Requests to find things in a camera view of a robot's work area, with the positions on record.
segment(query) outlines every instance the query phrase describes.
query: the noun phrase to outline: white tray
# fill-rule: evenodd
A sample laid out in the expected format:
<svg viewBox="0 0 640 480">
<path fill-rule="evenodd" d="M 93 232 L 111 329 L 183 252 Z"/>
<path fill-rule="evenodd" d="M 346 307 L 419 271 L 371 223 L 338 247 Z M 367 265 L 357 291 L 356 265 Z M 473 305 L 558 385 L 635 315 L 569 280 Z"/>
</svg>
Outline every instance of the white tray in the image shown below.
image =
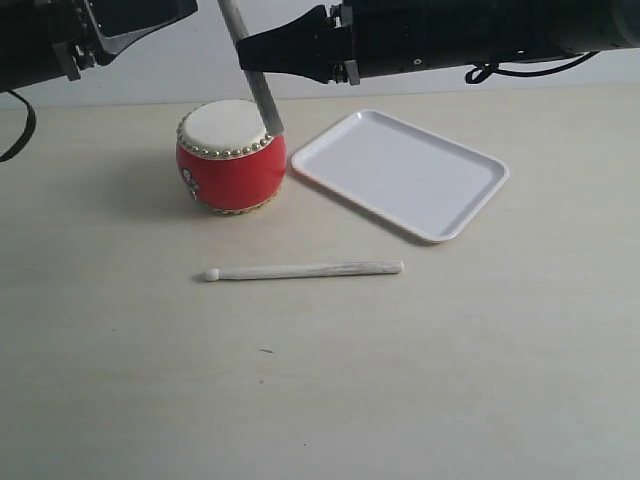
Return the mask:
<svg viewBox="0 0 640 480">
<path fill-rule="evenodd" d="M 374 110 L 293 155 L 294 169 L 429 242 L 455 238 L 509 177 L 462 145 Z"/>
</svg>

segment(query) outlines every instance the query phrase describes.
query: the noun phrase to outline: wooden table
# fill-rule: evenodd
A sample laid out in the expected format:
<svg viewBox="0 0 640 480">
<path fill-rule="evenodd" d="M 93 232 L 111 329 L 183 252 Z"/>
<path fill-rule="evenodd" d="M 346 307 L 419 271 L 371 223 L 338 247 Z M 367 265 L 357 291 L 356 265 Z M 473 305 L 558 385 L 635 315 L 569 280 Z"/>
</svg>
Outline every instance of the wooden table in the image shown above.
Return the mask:
<svg viewBox="0 0 640 480">
<path fill-rule="evenodd" d="M 291 150 L 365 107 L 512 178 L 437 247 L 293 177 L 216 218 L 190 105 L 39 112 L 0 166 L 0 478 L 638 478 L 640 86 L 283 101 Z M 407 271 L 193 281 L 360 259 Z"/>
</svg>

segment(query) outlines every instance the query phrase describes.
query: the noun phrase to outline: metal rod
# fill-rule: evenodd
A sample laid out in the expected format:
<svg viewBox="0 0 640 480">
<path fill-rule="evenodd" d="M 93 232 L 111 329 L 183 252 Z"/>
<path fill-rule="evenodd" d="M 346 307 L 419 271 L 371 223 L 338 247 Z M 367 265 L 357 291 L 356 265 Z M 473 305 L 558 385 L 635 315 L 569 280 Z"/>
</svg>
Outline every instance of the metal rod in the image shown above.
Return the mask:
<svg viewBox="0 0 640 480">
<path fill-rule="evenodd" d="M 224 22 L 231 35 L 231 40 L 235 46 L 243 38 L 249 36 L 249 31 L 244 23 L 240 9 L 238 8 L 236 0 L 218 0 L 220 11 L 224 17 Z M 276 102 L 273 100 L 273 95 L 269 89 L 267 79 L 262 72 L 249 72 L 245 71 L 249 88 L 253 98 L 258 105 L 260 116 L 267 129 L 267 133 L 274 137 L 282 135 L 284 133 L 284 125 L 280 119 Z"/>
</svg>

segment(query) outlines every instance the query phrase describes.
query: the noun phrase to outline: white drumstick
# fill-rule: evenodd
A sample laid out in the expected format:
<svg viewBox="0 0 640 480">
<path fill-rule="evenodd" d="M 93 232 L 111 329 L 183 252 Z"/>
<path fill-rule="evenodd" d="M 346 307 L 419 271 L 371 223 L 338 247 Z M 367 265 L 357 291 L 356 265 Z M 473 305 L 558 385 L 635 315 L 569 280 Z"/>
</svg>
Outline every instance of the white drumstick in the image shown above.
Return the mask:
<svg viewBox="0 0 640 480">
<path fill-rule="evenodd" d="M 360 275 L 398 275 L 402 262 L 350 262 L 328 265 L 283 265 L 273 267 L 212 268 L 204 272 L 207 282 L 218 280 L 271 280 L 280 278 L 348 277 Z"/>
</svg>

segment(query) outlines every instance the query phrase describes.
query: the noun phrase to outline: tray rim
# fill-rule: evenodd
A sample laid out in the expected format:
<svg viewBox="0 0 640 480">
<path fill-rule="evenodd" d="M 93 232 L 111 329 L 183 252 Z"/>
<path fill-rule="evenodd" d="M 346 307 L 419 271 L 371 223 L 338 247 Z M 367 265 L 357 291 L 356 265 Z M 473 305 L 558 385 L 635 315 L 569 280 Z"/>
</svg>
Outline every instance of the tray rim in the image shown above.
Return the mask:
<svg viewBox="0 0 640 480">
<path fill-rule="evenodd" d="M 400 220 L 399 218 L 395 217 L 394 215 L 391 215 L 387 212 L 385 212 L 384 210 L 370 204 L 369 202 L 365 202 L 362 198 L 359 198 L 357 195 L 352 195 L 351 193 L 343 190 L 342 188 L 338 187 L 336 184 L 334 184 L 333 182 L 330 181 L 326 181 L 323 178 L 318 177 L 317 175 L 312 174 L 311 172 L 309 172 L 308 170 L 305 170 L 303 167 L 303 163 L 304 160 L 303 158 L 305 157 L 305 154 L 307 153 L 308 150 L 310 150 L 312 147 L 314 147 L 316 144 L 321 143 L 326 137 L 328 137 L 329 135 L 331 135 L 334 131 L 338 131 L 340 130 L 341 127 L 343 127 L 344 125 L 351 123 L 354 119 L 356 121 L 361 121 L 365 116 L 368 115 L 379 115 L 381 117 L 384 117 L 388 120 L 391 120 L 392 122 L 404 127 L 404 128 L 408 128 L 414 131 L 417 131 L 419 133 L 423 133 L 423 134 L 427 134 L 431 137 L 434 137 L 438 140 L 442 140 L 450 145 L 453 145 L 455 147 L 461 148 L 463 150 L 466 150 L 467 152 L 474 154 L 474 155 L 478 155 L 482 158 L 484 158 L 485 160 L 488 160 L 490 162 L 493 162 L 494 164 L 498 165 L 500 167 L 500 169 L 502 170 L 502 175 L 500 175 L 500 177 L 498 178 L 498 180 L 495 182 L 495 185 L 491 188 L 491 190 L 489 190 L 489 192 L 487 192 L 486 195 L 484 195 L 482 197 L 482 199 L 478 202 L 476 202 L 474 208 L 469 212 L 468 215 L 466 215 L 460 222 L 458 222 L 455 227 L 452 229 L 451 233 L 449 233 L 448 235 L 433 235 L 430 234 L 429 232 L 425 232 L 424 230 L 421 229 L 417 229 L 411 225 L 406 224 L 405 222 L 403 222 L 402 220 Z M 294 171 L 296 173 L 298 173 L 299 175 L 302 175 L 303 177 L 307 178 L 308 180 L 314 182 L 315 184 L 319 185 L 320 187 L 324 188 L 325 190 L 328 190 L 330 192 L 333 192 L 334 194 L 339 195 L 340 197 L 348 200 L 349 202 L 352 202 L 353 204 L 355 204 L 358 207 L 361 207 L 363 209 L 365 209 L 366 211 L 376 215 L 377 217 L 381 218 L 384 221 L 387 221 L 393 225 L 396 225 L 398 227 L 400 227 L 401 229 L 411 233 L 412 235 L 415 235 L 418 238 L 421 238 L 422 240 L 425 240 L 429 243 L 434 243 L 434 244 L 439 244 L 439 243 L 444 243 L 444 242 L 448 242 L 450 240 L 454 240 L 455 238 L 457 238 L 462 231 L 469 225 L 469 223 L 478 215 L 478 213 L 487 205 L 487 203 L 496 195 L 496 193 L 498 193 L 498 191 L 504 186 L 504 184 L 509 180 L 509 178 L 511 177 L 511 170 L 509 169 L 509 167 L 502 161 L 499 160 L 491 155 L 488 155 L 486 153 L 483 153 L 479 150 L 476 150 L 474 148 L 468 147 L 467 145 L 461 144 L 459 142 L 456 142 L 454 140 L 451 140 L 450 138 L 444 137 L 442 135 L 439 135 L 437 133 L 431 132 L 429 130 L 420 128 L 416 125 L 413 125 L 407 121 L 401 120 L 399 118 L 396 118 L 393 115 L 390 115 L 388 113 L 382 112 L 380 110 L 377 109 L 372 109 L 372 108 L 365 108 L 362 110 L 358 110 L 354 113 L 351 113 L 347 116 L 345 116 L 344 118 L 338 120 L 336 123 L 334 123 L 333 125 L 331 125 L 330 127 L 328 127 L 325 131 L 323 131 L 320 135 L 318 135 L 317 137 L 315 137 L 314 139 L 310 140 L 309 142 L 307 142 L 305 145 L 303 145 L 302 147 L 300 147 L 292 156 L 291 156 L 291 166 L 294 169 Z"/>
</svg>

